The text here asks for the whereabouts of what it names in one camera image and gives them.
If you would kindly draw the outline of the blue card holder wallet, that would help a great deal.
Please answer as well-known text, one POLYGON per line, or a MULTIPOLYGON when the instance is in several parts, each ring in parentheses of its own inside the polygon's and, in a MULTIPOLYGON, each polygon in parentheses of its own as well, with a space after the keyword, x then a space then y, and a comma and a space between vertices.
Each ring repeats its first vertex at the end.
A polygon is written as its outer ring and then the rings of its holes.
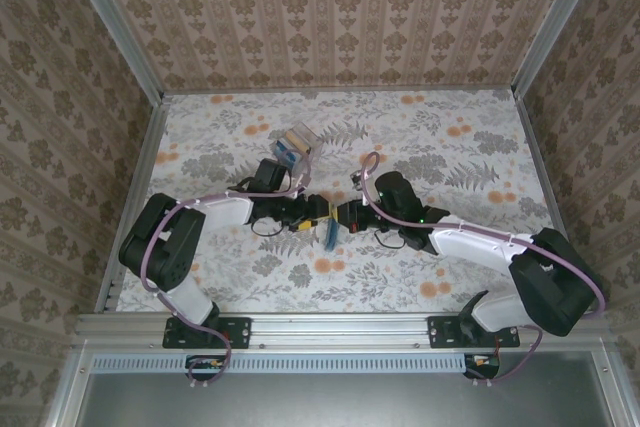
POLYGON ((324 250, 326 252, 333 252, 338 241, 340 224, 334 216, 330 217, 327 221, 326 235, 324 240, 324 250))

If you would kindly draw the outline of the clear plastic card box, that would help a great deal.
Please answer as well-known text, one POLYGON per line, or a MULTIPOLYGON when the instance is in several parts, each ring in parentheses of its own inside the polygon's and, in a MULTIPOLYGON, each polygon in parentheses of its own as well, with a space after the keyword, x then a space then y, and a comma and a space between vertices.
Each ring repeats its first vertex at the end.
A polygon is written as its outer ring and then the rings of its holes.
POLYGON ((312 146, 312 150, 309 154, 304 154, 301 153, 301 160, 298 162, 298 164, 293 168, 293 169, 289 169, 287 168, 285 165, 285 167, 289 170, 289 172, 292 175, 292 178, 294 176, 296 176, 298 173, 300 172, 309 172, 311 174, 311 168, 313 166, 313 163, 315 160, 318 160, 319 157, 321 156, 322 150, 323 150, 323 141, 322 139, 316 135, 306 124, 304 124, 303 122, 299 122, 297 124, 295 124, 293 127, 281 132, 281 133, 276 133, 275 134, 275 140, 272 142, 271 144, 271 151, 273 153, 273 145, 274 143, 281 138, 284 138, 285 136, 285 132, 288 130, 293 130, 295 131, 298 135, 304 137, 307 142, 312 146))

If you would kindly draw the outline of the blue credit card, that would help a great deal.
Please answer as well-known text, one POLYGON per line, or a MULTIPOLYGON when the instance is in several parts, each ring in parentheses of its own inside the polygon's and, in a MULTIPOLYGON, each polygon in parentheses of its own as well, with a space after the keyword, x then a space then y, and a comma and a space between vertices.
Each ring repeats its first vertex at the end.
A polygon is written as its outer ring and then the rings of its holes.
POLYGON ((288 140, 278 139, 273 145, 273 153, 280 163, 293 169, 301 160, 301 153, 288 140))

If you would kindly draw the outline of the tan credit card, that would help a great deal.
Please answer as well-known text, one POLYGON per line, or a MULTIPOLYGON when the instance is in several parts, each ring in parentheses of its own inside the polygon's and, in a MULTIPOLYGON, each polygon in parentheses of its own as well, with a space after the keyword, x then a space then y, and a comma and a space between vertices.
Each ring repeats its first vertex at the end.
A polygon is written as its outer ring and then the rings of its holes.
POLYGON ((293 130, 286 131, 284 138, 301 153, 309 154, 312 150, 312 146, 307 142, 307 140, 293 130))

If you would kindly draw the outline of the floral table cover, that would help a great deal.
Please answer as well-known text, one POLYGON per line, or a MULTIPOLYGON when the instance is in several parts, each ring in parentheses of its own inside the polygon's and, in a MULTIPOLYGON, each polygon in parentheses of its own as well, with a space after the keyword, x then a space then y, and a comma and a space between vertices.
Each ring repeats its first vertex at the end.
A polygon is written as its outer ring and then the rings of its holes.
MULTIPOLYGON (((357 198, 351 174, 367 154, 399 171, 426 205, 467 221, 532 234, 553 225, 509 89, 305 91, 169 96, 148 193, 189 199, 222 191, 270 156, 275 134, 299 122, 324 145, 310 189, 357 198)), ((454 257, 401 247, 392 233, 300 233, 271 221, 205 233, 191 272, 225 312, 456 311, 506 276, 454 257)))

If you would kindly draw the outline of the grey metal sheet panel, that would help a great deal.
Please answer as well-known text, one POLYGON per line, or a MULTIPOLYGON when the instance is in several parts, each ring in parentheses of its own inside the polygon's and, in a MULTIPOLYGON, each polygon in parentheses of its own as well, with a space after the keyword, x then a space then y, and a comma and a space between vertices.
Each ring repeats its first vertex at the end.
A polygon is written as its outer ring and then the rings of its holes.
POLYGON ((458 375, 97 375, 77 427, 613 427, 589 382, 458 375))

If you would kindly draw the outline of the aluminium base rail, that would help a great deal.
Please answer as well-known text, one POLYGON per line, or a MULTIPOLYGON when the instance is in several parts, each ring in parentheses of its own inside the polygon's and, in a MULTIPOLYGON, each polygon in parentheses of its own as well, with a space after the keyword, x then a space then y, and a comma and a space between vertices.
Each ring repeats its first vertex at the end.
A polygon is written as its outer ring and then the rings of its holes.
MULTIPOLYGON (((443 342, 450 351, 471 350, 453 315, 413 314, 230 314, 234 348, 271 352, 426 351, 443 342)), ((159 312, 86 314, 75 327, 77 338, 92 346, 121 350, 158 349, 173 317, 159 312)))

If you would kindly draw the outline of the aluminium table side rail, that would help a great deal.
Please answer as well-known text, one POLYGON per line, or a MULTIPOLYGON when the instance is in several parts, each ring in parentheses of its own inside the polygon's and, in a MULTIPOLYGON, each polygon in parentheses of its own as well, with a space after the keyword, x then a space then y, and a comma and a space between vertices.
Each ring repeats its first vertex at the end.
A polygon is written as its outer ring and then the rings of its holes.
POLYGON ((537 324, 546 320, 568 322, 594 315, 592 307, 604 305, 597 276, 565 237, 558 204, 524 101, 514 98, 525 132, 544 200, 553 223, 538 234, 511 270, 529 316, 537 324))
POLYGON ((117 307, 119 289, 126 273, 126 268, 118 260, 118 253, 145 202, 155 158, 166 125, 169 99, 169 96, 163 95, 159 105, 152 109, 94 308, 97 314, 114 311, 117 307))

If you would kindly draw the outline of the aluminium corner post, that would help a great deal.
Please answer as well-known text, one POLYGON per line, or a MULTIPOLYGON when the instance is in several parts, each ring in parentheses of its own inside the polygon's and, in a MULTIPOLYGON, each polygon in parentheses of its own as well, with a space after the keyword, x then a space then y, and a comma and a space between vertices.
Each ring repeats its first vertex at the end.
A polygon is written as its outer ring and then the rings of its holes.
POLYGON ((142 44, 135 38, 116 0, 90 0, 90 2, 152 107, 160 106, 164 89, 145 55, 142 44))
POLYGON ((553 0, 551 3, 511 83, 516 100, 521 100, 531 87, 578 2, 579 0, 553 0))

